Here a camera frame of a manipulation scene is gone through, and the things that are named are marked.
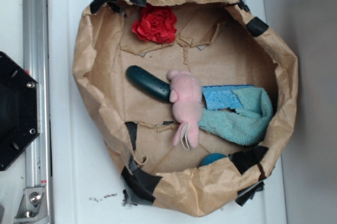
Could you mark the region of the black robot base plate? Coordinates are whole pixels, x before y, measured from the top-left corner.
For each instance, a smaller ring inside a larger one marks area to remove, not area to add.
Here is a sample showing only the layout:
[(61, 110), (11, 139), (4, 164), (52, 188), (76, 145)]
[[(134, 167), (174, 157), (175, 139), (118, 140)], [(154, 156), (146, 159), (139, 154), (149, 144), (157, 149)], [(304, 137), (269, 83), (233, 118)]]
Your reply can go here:
[(38, 83), (1, 52), (1, 171), (39, 135)]

